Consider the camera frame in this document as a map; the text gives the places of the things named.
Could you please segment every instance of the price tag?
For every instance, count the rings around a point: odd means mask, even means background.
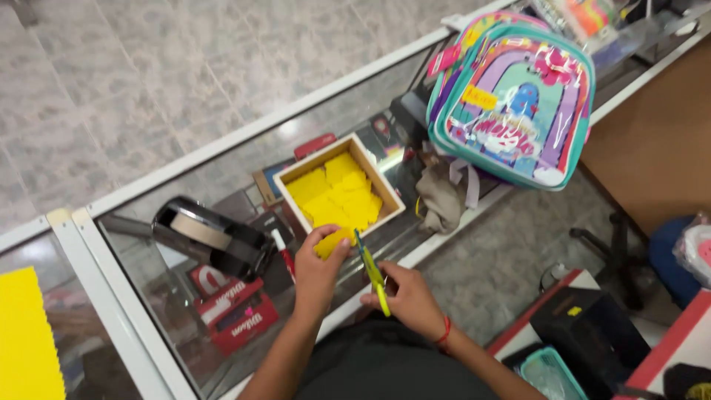
[[[464,94],[461,96],[461,101],[478,105],[482,110],[493,110],[496,107],[498,98],[474,85],[467,85],[466,89],[464,89]]]

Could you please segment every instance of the black tape dispenser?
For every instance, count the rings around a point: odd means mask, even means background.
[[[276,253],[267,234],[185,196],[165,203],[151,227],[157,242],[246,283],[261,276]]]

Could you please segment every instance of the teal backpack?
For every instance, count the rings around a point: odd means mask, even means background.
[[[575,43],[526,21],[500,21],[437,82],[428,104],[436,146],[519,186],[565,187],[595,89],[593,63]]]

